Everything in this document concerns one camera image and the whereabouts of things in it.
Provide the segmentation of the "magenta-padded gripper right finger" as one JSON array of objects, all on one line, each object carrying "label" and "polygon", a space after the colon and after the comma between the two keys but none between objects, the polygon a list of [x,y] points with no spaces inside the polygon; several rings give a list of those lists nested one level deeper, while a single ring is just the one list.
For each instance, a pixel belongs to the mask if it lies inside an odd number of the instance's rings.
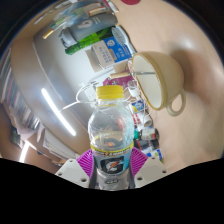
[{"label": "magenta-padded gripper right finger", "polygon": [[130,170],[136,188],[146,186],[167,175],[167,169],[158,157],[148,157],[137,148],[132,149]]}]

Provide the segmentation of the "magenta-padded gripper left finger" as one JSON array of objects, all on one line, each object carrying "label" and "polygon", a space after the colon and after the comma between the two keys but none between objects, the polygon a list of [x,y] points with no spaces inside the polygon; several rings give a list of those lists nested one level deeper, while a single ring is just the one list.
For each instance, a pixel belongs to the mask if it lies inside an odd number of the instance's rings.
[{"label": "magenta-padded gripper left finger", "polygon": [[94,189],[96,173],[92,150],[87,150],[77,159],[68,159],[55,175],[83,188]]}]

